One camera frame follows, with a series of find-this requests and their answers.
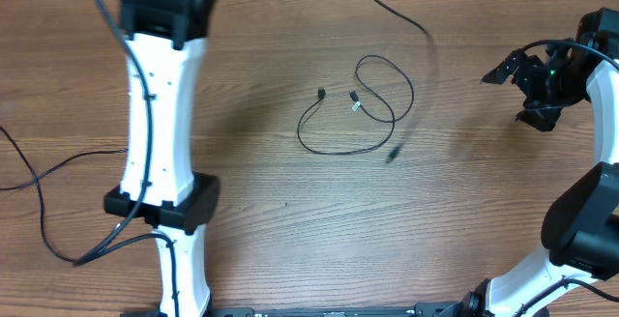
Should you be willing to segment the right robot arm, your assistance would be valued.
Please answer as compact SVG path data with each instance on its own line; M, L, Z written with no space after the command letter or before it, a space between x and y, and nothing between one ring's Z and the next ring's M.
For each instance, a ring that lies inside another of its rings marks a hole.
M594 285L618 273L618 13L585 14L574 38L540 44L546 61L524 46L482 81L512 81L525 96L516 119L539 131L553 130L564 108L589 101L593 166L549 207L540 247L445 307L444 316L546 316L549 304L577 287L618 300Z

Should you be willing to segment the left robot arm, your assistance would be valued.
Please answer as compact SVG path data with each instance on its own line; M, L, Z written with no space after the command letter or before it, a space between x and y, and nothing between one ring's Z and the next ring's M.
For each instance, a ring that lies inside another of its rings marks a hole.
M205 232L221 183L192 169L192 103L216 0L120 0L111 25L127 52L129 146L107 213L151 226L162 274L155 316L205 316Z

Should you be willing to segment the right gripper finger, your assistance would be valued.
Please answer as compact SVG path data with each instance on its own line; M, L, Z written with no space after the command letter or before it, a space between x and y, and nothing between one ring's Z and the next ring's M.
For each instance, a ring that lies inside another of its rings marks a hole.
M539 131L552 131L561 116L562 107L540 107L523 109L516 120Z
M481 83L503 84L509 76L516 72L523 55L524 51L520 48L512 51L496 68L482 77Z

